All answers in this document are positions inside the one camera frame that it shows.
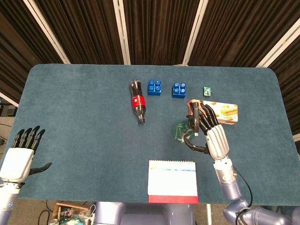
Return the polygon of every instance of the table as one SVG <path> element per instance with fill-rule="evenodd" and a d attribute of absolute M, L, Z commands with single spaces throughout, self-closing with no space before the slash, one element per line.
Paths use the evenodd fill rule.
<path fill-rule="evenodd" d="M 138 124 L 129 82 L 138 77 L 146 99 L 146 123 Z M 162 95 L 148 96 L 150 79 Z M 172 98 L 185 82 L 185 99 Z M 203 96 L 203 87 L 212 96 Z M 299 205 L 300 163 L 277 78 L 268 68 L 37 65 L 31 69 L 8 146 L 22 128 L 46 132 L 20 198 L 71 201 L 147 202 L 149 160 L 196 162 L 200 203 L 229 203 L 209 155 L 177 142 L 173 126 L 186 119 L 190 99 L 233 103 L 239 122 L 224 125 L 230 158 L 249 182 L 254 204 Z M 204 145 L 200 135 L 193 142 Z M 242 192 L 248 189 L 238 179 Z"/>

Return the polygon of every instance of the soda bottle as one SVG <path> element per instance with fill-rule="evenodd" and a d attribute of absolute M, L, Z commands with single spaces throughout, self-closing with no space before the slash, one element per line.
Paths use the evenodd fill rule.
<path fill-rule="evenodd" d="M 142 84 L 138 79 L 130 82 L 132 106 L 138 117 L 139 123 L 145 123 L 146 102 L 142 94 Z"/>

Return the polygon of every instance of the red stripe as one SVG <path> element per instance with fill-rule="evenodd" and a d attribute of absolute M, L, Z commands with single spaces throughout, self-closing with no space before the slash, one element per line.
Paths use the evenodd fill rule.
<path fill-rule="evenodd" d="M 150 195 L 149 203 L 181 203 L 198 204 L 198 196 L 169 196 L 169 195 Z"/>

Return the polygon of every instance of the robotic arm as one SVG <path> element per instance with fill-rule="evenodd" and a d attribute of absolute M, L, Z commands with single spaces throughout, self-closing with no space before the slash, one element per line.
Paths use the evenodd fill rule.
<path fill-rule="evenodd" d="M 28 175 L 43 172 L 52 164 L 47 163 L 40 168 L 30 168 L 38 144 L 45 132 L 43 129 L 36 135 L 38 129 L 39 126 L 34 129 L 29 128 L 25 132 L 24 129 L 20 130 L 14 139 L 13 146 L 8 149 L 4 158 L 0 170 L 0 178 L 4 181 L 0 184 L 0 225 L 8 224 L 15 200 Z"/>
<path fill-rule="evenodd" d="M 192 104 L 192 115 L 187 116 L 187 119 L 190 127 L 194 130 L 195 136 L 198 136 L 199 128 L 203 131 L 207 144 L 206 147 L 195 146 L 190 143 L 187 136 L 184 136 L 183 139 L 190 149 L 210 154 L 215 160 L 213 166 L 222 191 L 227 198 L 233 200 L 223 212 L 226 220 L 232 225 L 298 225 L 300 208 L 296 208 L 293 212 L 293 223 L 286 216 L 270 210 L 263 208 L 250 209 L 252 193 L 250 192 L 251 202 L 248 203 L 236 181 L 239 172 L 234 168 L 228 156 L 227 138 L 222 125 L 218 123 L 215 112 L 209 105 L 200 103 L 200 107 L 198 102 Z"/>

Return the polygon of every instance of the white notepad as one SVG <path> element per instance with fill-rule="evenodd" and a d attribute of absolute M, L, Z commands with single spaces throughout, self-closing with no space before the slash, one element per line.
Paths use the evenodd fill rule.
<path fill-rule="evenodd" d="M 150 203 L 198 204 L 195 162 L 149 161 Z"/>

